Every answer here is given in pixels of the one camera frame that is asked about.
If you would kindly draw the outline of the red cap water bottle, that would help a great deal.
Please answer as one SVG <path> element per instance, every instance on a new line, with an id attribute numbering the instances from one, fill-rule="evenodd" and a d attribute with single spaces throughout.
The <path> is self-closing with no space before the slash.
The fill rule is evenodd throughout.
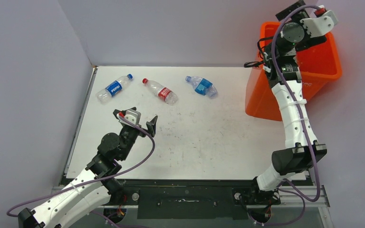
<path id="1" fill-rule="evenodd" d="M 154 80 L 144 78 L 142 83 L 149 89 L 151 93 L 168 105 L 174 105 L 179 100 L 176 93 Z"/>

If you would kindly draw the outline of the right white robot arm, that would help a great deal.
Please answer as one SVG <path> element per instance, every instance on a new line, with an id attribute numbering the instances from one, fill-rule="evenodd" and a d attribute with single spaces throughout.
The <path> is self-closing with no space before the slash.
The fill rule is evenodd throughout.
<path id="1" fill-rule="evenodd" d="M 302 76 L 297 52 L 322 44 L 326 34 L 337 24 L 337 18 L 323 6 L 313 6 L 315 16 L 307 13 L 309 5 L 296 1 L 276 15 L 277 31 L 265 37 L 267 45 L 259 47 L 260 60 L 245 63 L 245 67 L 261 67 L 278 103 L 285 131 L 285 148 L 274 151 L 271 165 L 256 178 L 250 198 L 263 203 L 269 191 L 293 175 L 314 168 L 326 155 L 327 147 L 318 142 L 306 111 Z"/>

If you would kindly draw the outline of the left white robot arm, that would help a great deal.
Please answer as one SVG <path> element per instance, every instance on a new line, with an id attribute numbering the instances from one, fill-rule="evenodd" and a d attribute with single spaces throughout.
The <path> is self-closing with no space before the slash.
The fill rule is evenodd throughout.
<path id="1" fill-rule="evenodd" d="M 44 197 L 39 206 L 23 209 L 17 215 L 20 228 L 68 228 L 97 207 L 122 200 L 123 184 L 116 177 L 143 162 L 125 171 L 121 171 L 119 162 L 126 160 L 138 137 L 154 140 L 158 116 L 142 128 L 141 113 L 135 107 L 115 109 L 113 115 L 121 124 L 121 131 L 102 137 L 96 155 L 65 188 Z"/>

